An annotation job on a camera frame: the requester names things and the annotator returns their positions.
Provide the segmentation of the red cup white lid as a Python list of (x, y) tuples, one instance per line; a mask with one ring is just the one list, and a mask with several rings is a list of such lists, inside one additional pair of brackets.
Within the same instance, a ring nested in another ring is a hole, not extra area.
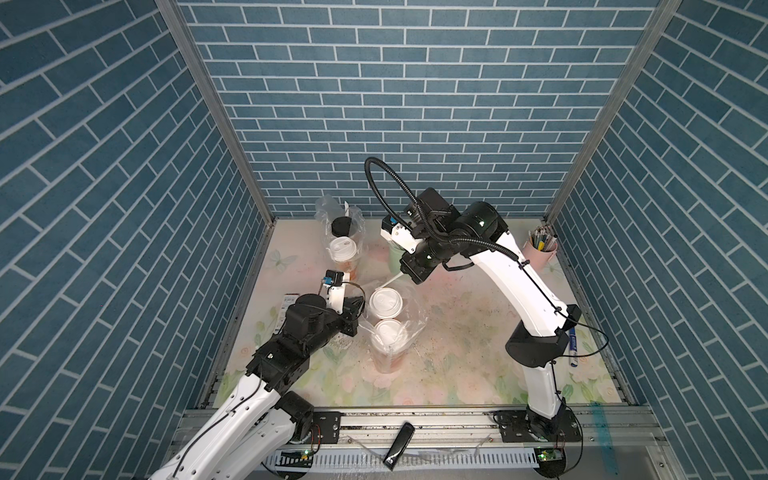
[(396, 319), (403, 311), (404, 300), (397, 290), (381, 287), (371, 294), (367, 306), (369, 314), (376, 319)]
[(380, 320), (370, 336), (370, 351), (376, 369), (384, 374), (400, 368), (409, 348), (410, 333), (397, 319)]

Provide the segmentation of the orange cup white lid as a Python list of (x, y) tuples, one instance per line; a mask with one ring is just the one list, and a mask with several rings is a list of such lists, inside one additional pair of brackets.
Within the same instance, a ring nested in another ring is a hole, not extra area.
[(336, 269), (347, 272), (350, 280), (355, 281), (360, 258), (357, 243), (350, 237), (336, 237), (330, 241), (328, 251)]

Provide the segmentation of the clear plastic carrier bag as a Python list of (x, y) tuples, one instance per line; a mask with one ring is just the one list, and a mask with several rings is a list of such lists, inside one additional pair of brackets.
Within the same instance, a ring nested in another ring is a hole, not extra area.
[(365, 224), (362, 211), (348, 202), (324, 195), (315, 202), (315, 219), (322, 227), (322, 244), (335, 269), (357, 280), (364, 252)]

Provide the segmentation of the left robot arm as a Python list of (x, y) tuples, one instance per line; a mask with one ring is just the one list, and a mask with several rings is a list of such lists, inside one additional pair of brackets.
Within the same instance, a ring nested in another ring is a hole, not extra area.
[(225, 402), (153, 479), (244, 479), (273, 452), (309, 434), (314, 406), (291, 387), (312, 354), (338, 334), (357, 334), (365, 298), (338, 303), (299, 296), (283, 326), (260, 346)]

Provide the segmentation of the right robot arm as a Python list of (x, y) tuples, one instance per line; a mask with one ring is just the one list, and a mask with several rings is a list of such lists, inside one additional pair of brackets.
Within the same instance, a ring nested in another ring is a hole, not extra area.
[(568, 331), (578, 322), (567, 305), (544, 284), (517, 246), (507, 223), (486, 202), (460, 213), (439, 199), (410, 206), (410, 221), (394, 216), (382, 222), (382, 235), (404, 253), (400, 270), (420, 284), (449, 260), (461, 255), (498, 287), (520, 322), (505, 344), (507, 354), (523, 368), (528, 400), (526, 419), (533, 435), (554, 441), (570, 424), (557, 388), (555, 360), (565, 353)]

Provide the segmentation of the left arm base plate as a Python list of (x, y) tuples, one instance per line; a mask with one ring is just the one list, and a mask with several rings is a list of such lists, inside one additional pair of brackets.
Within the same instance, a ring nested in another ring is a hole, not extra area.
[(312, 418), (305, 416), (298, 420), (290, 443), (337, 444), (341, 430), (340, 411), (315, 411)]

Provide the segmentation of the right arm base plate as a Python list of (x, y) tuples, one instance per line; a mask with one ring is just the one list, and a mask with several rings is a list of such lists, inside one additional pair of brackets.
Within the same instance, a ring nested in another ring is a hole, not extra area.
[(583, 439), (576, 416), (562, 406), (552, 419), (526, 409), (498, 410), (490, 414), (504, 443), (564, 443)]

